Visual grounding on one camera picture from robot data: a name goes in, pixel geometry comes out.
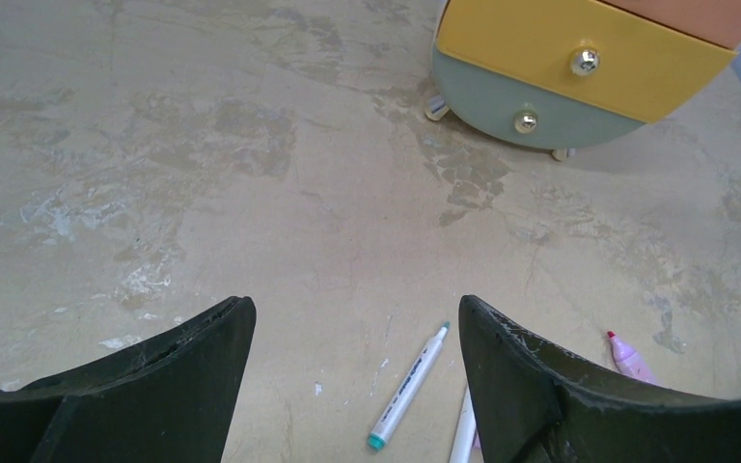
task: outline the pink drawer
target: pink drawer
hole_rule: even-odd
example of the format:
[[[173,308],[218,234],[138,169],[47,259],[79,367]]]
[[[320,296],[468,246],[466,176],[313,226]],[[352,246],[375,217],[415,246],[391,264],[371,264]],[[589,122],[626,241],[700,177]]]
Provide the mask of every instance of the pink drawer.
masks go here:
[[[601,0],[729,50],[741,43],[741,0]]]

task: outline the drawer knob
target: drawer knob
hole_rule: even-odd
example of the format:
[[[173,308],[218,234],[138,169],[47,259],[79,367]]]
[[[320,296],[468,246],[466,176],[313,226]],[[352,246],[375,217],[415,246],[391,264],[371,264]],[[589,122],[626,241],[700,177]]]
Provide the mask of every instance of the drawer knob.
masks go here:
[[[533,133],[533,130],[538,126],[538,116],[530,111],[519,112],[512,121],[515,125],[515,131],[522,135]]]
[[[572,73],[579,77],[586,77],[598,70],[600,55],[591,48],[582,48],[575,52],[569,67]]]

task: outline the concrete floor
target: concrete floor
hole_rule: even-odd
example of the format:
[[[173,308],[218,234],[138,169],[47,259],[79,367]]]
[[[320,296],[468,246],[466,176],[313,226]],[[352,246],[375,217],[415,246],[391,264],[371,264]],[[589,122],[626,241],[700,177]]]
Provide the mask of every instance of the concrete floor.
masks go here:
[[[664,385],[741,396],[730,71],[558,164],[425,121],[435,2],[297,3],[0,0],[1,388],[250,295],[224,460],[371,461],[475,293],[602,365],[613,329]],[[447,458],[463,391],[452,330],[375,461]]]

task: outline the teal marker cap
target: teal marker cap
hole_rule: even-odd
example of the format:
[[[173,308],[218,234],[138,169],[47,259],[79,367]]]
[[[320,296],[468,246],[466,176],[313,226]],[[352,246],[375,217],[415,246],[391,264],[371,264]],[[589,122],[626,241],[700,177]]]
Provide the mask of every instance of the teal marker cap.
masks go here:
[[[380,451],[385,448],[385,441],[383,441],[381,437],[375,434],[371,434],[370,436],[368,436],[368,446],[371,449]]]

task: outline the pink marker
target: pink marker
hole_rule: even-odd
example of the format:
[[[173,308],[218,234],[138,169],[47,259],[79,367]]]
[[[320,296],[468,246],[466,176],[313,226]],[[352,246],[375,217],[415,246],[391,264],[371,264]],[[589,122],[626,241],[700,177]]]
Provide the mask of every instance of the pink marker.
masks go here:
[[[610,331],[607,334],[609,335],[609,343],[612,345],[612,358],[615,360],[615,365],[620,373],[623,376],[657,386],[657,379],[644,362],[641,354],[634,347],[615,336],[615,333]]]

